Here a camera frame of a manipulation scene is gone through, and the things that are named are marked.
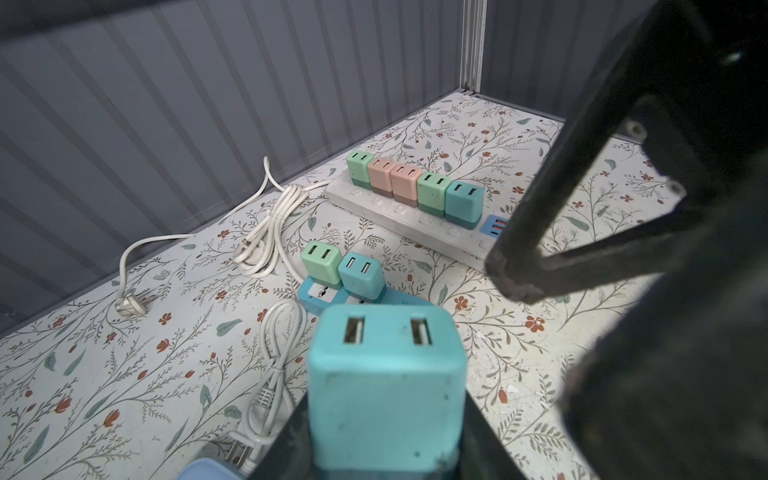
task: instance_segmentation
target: red flower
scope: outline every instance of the red flower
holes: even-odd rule
[[[456,309],[457,310],[463,310],[463,309],[467,308],[467,306],[469,305],[469,300],[464,298],[463,295],[460,296],[459,298],[454,298],[453,301],[456,302]]]
[[[162,342],[158,343],[155,347],[157,349],[157,353],[163,352],[168,346],[170,345],[170,342],[168,342],[168,339],[163,340]]]
[[[56,405],[56,413],[64,413],[64,411],[69,408],[71,403],[72,397],[67,397],[66,399],[61,400],[58,405]]]
[[[537,316],[536,318],[528,315],[525,317],[527,322],[525,322],[525,328],[531,329],[533,333],[536,332],[543,332],[544,331],[544,325],[542,325],[545,320],[541,318],[540,316]]]
[[[112,424],[114,423],[115,420],[118,419],[119,416],[120,416],[120,410],[112,410],[111,412],[109,412],[109,415],[107,415],[107,418],[104,419],[104,426],[107,428],[112,427]]]

